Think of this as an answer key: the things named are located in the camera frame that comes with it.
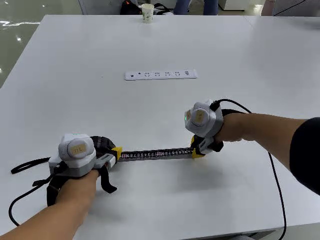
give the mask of hand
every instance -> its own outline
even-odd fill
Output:
[[[96,194],[96,181],[99,177],[97,170],[90,171],[80,179],[69,179],[62,186],[56,198],[56,203],[78,205],[89,210]]]
[[[245,136],[244,118],[247,113],[230,113],[223,117],[223,126],[221,130],[214,136],[219,143],[221,141],[237,142],[242,139],[250,141]]]

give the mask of white cup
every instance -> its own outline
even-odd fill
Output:
[[[152,4],[144,3],[142,7],[142,21],[146,24],[149,24],[154,19],[154,9],[155,6]]]

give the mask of power strip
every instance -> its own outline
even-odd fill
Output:
[[[152,80],[152,79],[196,79],[198,74],[194,69],[174,71],[127,71],[124,79],[131,80]]]

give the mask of person's arm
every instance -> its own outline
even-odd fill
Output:
[[[279,116],[232,113],[215,140],[256,141],[274,155],[296,179],[320,195],[320,118],[292,119]]]
[[[306,120],[266,114],[232,113],[224,117],[224,125],[215,136],[219,141],[256,141],[290,170],[292,137]]]
[[[95,197],[97,170],[70,179],[61,188],[56,204],[0,237],[0,240],[72,240]]]

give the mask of black cable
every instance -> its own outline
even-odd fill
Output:
[[[60,174],[62,172],[64,172],[66,169],[68,168],[68,165],[64,162],[61,161],[57,166],[55,166],[55,168],[53,169],[53,173],[50,174],[50,176],[48,176],[46,179],[43,180],[38,180],[35,181],[33,183],[33,187],[31,190],[27,191],[26,193],[18,196],[16,199],[14,199],[8,209],[8,214],[9,214],[9,218],[10,220],[14,223],[14,225],[16,225],[17,227],[20,225],[14,218],[14,216],[12,215],[12,208],[15,205],[16,202],[18,202],[20,199],[23,199],[24,197],[28,196],[29,194],[33,193],[35,190],[38,190],[39,188],[41,188],[43,185],[47,184],[50,182],[50,180],[52,179],[53,176]]]
[[[44,183],[44,184],[39,184],[39,185],[37,185],[36,187],[32,188],[31,190],[27,191],[26,193],[18,196],[16,199],[14,199],[14,200],[11,202],[11,204],[10,204],[10,206],[9,206],[8,213],[9,213],[9,218],[10,218],[10,220],[14,223],[14,225],[16,225],[17,227],[20,225],[20,224],[15,220],[14,216],[12,215],[12,208],[13,208],[13,206],[15,205],[15,203],[18,202],[20,199],[23,199],[24,197],[26,197],[26,196],[28,196],[29,194],[33,193],[35,190],[38,190],[38,189],[41,188],[43,185],[45,185],[45,183]]]
[[[294,5],[292,5],[292,6],[288,7],[288,8],[286,8],[286,9],[278,12],[277,14],[275,14],[275,15],[273,15],[273,16],[277,16],[277,15],[279,15],[279,14],[282,14],[283,12],[288,11],[289,9],[292,9],[292,8],[294,8],[295,6],[300,5],[300,4],[302,4],[303,2],[305,2],[305,1],[307,1],[307,0],[302,0],[302,1],[300,1],[300,2],[298,2],[298,3],[296,3],[296,4],[294,4]]]
[[[218,104],[220,104],[221,102],[233,103],[233,104],[237,105],[238,107],[242,108],[243,110],[247,111],[249,114],[252,114],[252,112],[251,112],[248,108],[246,108],[245,106],[243,106],[243,105],[241,105],[240,103],[237,103],[236,101],[233,101],[233,100],[231,100],[231,99],[223,98],[223,99],[220,99],[220,100],[218,100],[218,101],[215,101],[213,104],[214,104],[214,105],[216,105],[216,104],[218,105]]]
[[[242,106],[240,103],[230,100],[230,99],[220,99],[217,100],[215,102],[213,102],[213,105],[219,105],[221,102],[229,102],[229,103],[233,103],[237,106],[239,106],[240,108],[244,109],[245,111],[247,111],[249,114],[251,114],[252,112],[247,109],[246,107]],[[285,210],[285,204],[284,204],[284,198],[282,196],[282,191],[280,188],[280,184],[279,184],[279,180],[278,180],[278,176],[277,176],[277,172],[276,172],[276,168],[275,168],[275,164],[274,164],[274,160],[271,156],[271,153],[268,152],[269,158],[270,158],[270,162],[271,162],[271,166],[272,166],[272,171],[273,171],[273,175],[275,178],[275,182],[276,182],[276,186],[278,188],[278,192],[279,192],[279,196],[280,196],[280,201],[281,201],[281,207],[282,207],[282,215],[283,215],[283,222],[284,222],[284,227],[283,227],[283,232],[282,235],[280,236],[280,238],[278,240],[282,240],[286,234],[287,231],[287,217],[286,217],[286,210]]]

